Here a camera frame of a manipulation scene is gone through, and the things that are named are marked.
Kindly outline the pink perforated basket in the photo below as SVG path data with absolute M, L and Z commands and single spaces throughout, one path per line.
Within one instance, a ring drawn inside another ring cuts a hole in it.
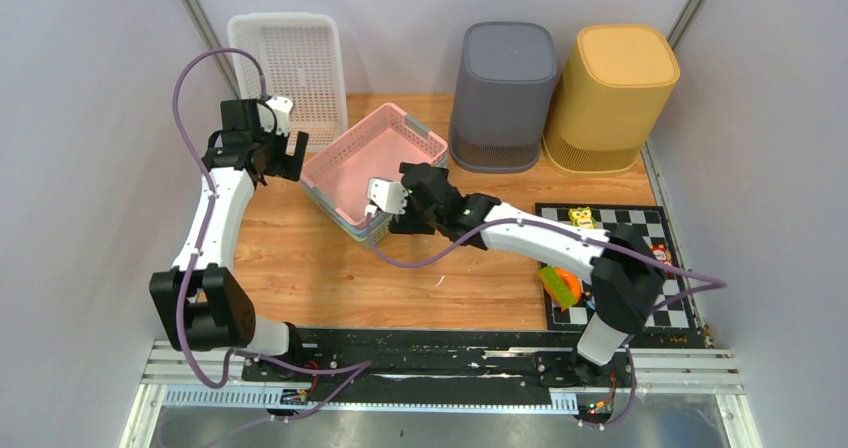
M 393 103 L 385 103 L 303 165 L 301 183 L 329 214 L 352 231 L 365 226 L 373 177 L 400 179 L 403 162 L 443 166 L 448 144 Z

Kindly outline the blue perforated basket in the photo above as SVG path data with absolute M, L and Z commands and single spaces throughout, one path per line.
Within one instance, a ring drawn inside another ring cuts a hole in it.
M 399 181 L 402 162 L 424 161 L 430 158 L 421 154 L 397 157 L 367 151 L 333 161 L 315 156 L 306 162 L 301 182 L 309 197 L 333 223 L 356 242 L 366 243 L 363 223 L 369 179 Z

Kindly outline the white perforated basket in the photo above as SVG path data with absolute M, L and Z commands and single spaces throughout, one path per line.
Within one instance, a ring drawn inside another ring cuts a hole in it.
M 293 100 L 290 126 L 317 153 L 348 128 L 340 36 L 335 21 L 307 12 L 250 13 L 227 24 L 229 46 L 261 65 L 267 93 Z

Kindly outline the grey slatted waste bin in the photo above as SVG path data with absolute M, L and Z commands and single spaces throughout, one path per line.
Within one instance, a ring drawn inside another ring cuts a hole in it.
M 559 77 L 554 41 L 529 22 L 481 22 L 464 34 L 449 123 L 449 150 L 470 172 L 532 168 Z

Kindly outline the yellow slatted waste bin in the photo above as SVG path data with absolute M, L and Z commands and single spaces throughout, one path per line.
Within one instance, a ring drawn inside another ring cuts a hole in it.
M 680 74 L 666 36 L 650 25 L 583 28 L 550 103 L 542 138 L 547 161 L 572 176 L 629 171 Z

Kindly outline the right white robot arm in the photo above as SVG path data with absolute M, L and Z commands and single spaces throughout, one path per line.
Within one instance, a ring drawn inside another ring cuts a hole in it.
M 630 225 L 613 230 L 566 225 L 522 211 L 500 199 L 453 186 L 446 168 L 403 163 L 401 178 L 374 177 L 366 213 L 391 215 L 394 234 L 434 234 L 454 247 L 515 253 L 567 271 L 587 283 L 595 313 L 572 351 L 573 376 L 596 385 L 626 340 L 643 331 L 662 292 L 665 268 Z

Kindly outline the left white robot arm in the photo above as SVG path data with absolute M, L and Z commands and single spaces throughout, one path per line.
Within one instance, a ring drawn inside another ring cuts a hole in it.
M 186 242 L 169 270 L 152 275 L 149 291 L 174 349 L 242 348 L 268 356 L 283 381 L 306 368 L 290 323 L 257 315 L 232 269 L 246 207 L 269 177 L 300 178 L 308 134 L 287 151 L 293 101 L 284 96 L 224 101 L 221 128 L 201 158 L 201 196 Z

